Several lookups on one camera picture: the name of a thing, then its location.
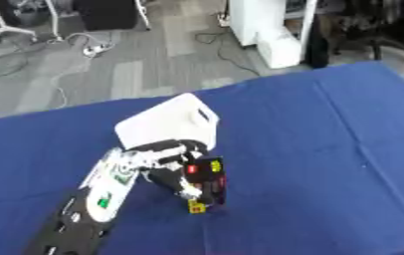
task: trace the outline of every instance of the table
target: table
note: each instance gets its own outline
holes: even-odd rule
[[[195,94],[221,118],[226,206],[190,215],[140,181],[101,255],[404,252],[404,80],[369,62]],[[0,255],[119,145],[117,122],[166,99],[0,119]]]

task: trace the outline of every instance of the blue fabric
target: blue fabric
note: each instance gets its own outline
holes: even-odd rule
[[[404,81],[377,63],[195,93],[221,118],[224,208],[190,215],[140,181],[101,255],[404,252]],[[119,145],[113,126],[166,98],[0,120],[0,254],[20,253]]]

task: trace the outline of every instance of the wire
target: wire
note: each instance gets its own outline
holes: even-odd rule
[[[36,49],[36,50],[33,50],[33,51],[25,51],[23,49],[23,47],[18,45],[16,42],[14,42],[14,41],[12,41],[10,39],[6,39],[6,40],[9,41],[11,44],[13,44],[15,46],[15,50],[13,50],[10,53],[0,55],[0,59],[4,59],[4,58],[7,58],[7,57],[17,56],[17,55],[22,54],[22,55],[24,55],[24,60],[20,65],[18,65],[14,69],[12,69],[12,70],[10,70],[8,72],[0,74],[0,78],[1,77],[6,77],[6,76],[9,76],[9,75],[13,75],[13,74],[16,74],[16,73],[22,71],[23,69],[25,69],[29,65],[29,56],[28,56],[29,53],[40,52],[40,51],[46,49],[46,47],[47,47],[47,44],[46,44],[46,45],[43,45],[43,47],[40,47],[40,49]]]
[[[217,51],[217,56],[219,59],[221,59],[223,61],[228,61],[231,64],[233,64],[235,67],[242,69],[242,70],[249,71],[250,73],[254,74],[255,76],[260,77],[261,75],[258,73],[258,71],[251,69],[251,68],[241,66],[238,63],[236,63],[234,60],[229,59],[222,55],[222,48],[224,47],[224,42],[225,42],[224,36],[227,35],[228,33],[229,33],[228,29],[225,29],[223,32],[220,32],[220,33],[198,33],[198,34],[194,35],[194,39],[199,43],[208,44],[208,45],[213,44],[214,42],[216,42],[219,39],[220,45],[219,45],[219,48]],[[207,41],[200,39],[201,37],[207,37],[207,36],[212,36],[213,38],[211,38]]]
[[[88,45],[90,40],[93,40],[94,42],[96,42],[96,43],[98,43],[100,45],[108,45],[107,51],[112,49],[113,47],[115,47],[115,44],[112,43],[112,31],[109,31],[107,42],[103,42],[103,41],[97,39],[96,37],[94,37],[94,36],[92,36],[90,34],[86,34],[86,33],[72,34],[72,35],[68,36],[65,39],[65,41],[67,41],[69,43],[69,45],[72,47],[72,46],[75,45],[75,42],[71,43],[70,40],[72,38],[74,38],[74,37],[79,37],[79,36],[84,36],[84,37],[87,38],[82,44],[83,49]],[[84,63],[82,63],[81,65],[73,66],[73,67],[70,67],[68,69],[65,69],[59,75],[57,75],[57,76],[55,76],[54,78],[51,79],[51,85],[56,87],[56,90],[59,92],[59,94],[60,94],[60,96],[62,98],[62,101],[63,101],[60,106],[56,107],[56,109],[64,108],[69,104],[69,99],[68,99],[68,96],[66,95],[65,90],[58,85],[58,79],[62,78],[63,76],[65,76],[67,74],[73,74],[73,73],[82,72],[83,71],[82,68],[86,67],[86,66],[89,66],[93,59],[94,58],[87,58],[87,60]]]

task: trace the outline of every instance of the office chair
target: office chair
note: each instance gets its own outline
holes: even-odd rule
[[[346,0],[346,15],[356,15],[361,12],[368,16],[372,27],[366,30],[359,28],[351,28],[345,32],[344,37],[340,38],[333,50],[335,55],[340,54],[340,49],[349,41],[360,45],[369,45],[374,52],[374,59],[381,60],[381,47],[388,46],[404,51],[404,44],[389,38],[383,33],[383,29],[388,25],[387,11],[388,6],[385,5],[386,0]]]

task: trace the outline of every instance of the gray carpet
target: gray carpet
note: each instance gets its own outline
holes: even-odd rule
[[[218,58],[219,42],[205,45],[194,40],[196,33],[222,31],[212,15],[222,10],[221,3],[156,0],[148,6],[151,31],[144,31],[139,24],[130,31],[92,33],[102,41],[111,37],[116,46],[91,61],[81,52],[84,39],[74,47],[67,43],[54,44],[27,54],[29,65],[24,70],[0,78],[0,117],[108,100],[173,95],[254,78],[253,73]],[[65,35],[83,31],[78,18],[63,19],[61,28]],[[45,27],[39,30],[46,32]],[[44,47],[43,44],[28,46],[28,39],[21,36],[10,39],[28,51]],[[12,51],[12,47],[9,42],[0,44],[0,55]],[[222,54],[256,69],[262,76],[307,70],[304,66],[270,70],[256,49],[243,50],[231,34],[225,35]],[[353,63],[369,57],[364,51],[345,51],[341,56],[332,57],[332,63]],[[384,62],[402,76],[403,58],[403,53],[396,50],[384,51]],[[21,54],[0,60],[0,74],[22,61]],[[57,88],[66,95],[66,102]]]

